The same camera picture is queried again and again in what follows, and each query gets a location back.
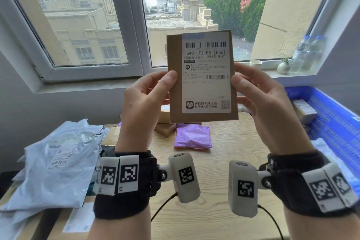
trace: wrist-mounted device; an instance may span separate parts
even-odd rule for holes
[[[268,155],[257,170],[244,161],[229,163],[228,199],[239,216],[257,215],[257,190],[270,189],[289,210],[313,217],[338,217],[354,212],[358,196],[339,166],[320,151]]]
[[[97,194],[95,216],[121,219],[136,215],[147,207],[161,182],[171,179],[180,202],[188,203],[200,196],[194,161],[188,152],[171,155],[167,165],[157,164],[149,150],[141,153],[102,152],[93,188]]]

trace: right hand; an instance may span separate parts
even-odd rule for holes
[[[299,154],[314,150],[284,87],[266,73],[241,63],[234,63],[231,84],[243,96],[243,104],[254,118],[262,142],[276,155]]]

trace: purple plastic mailer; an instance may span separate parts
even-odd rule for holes
[[[178,124],[176,127],[176,138],[174,148],[212,148],[210,138],[210,127],[199,124]]]

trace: blue basket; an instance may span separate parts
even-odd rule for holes
[[[360,179],[360,119],[313,87],[287,87],[290,100],[303,99],[316,111],[309,124],[311,140],[323,138],[330,149]]]

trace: left hand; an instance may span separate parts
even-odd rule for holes
[[[171,70],[147,74],[125,91],[121,129],[115,152],[147,151],[160,116],[161,105],[178,74]]]

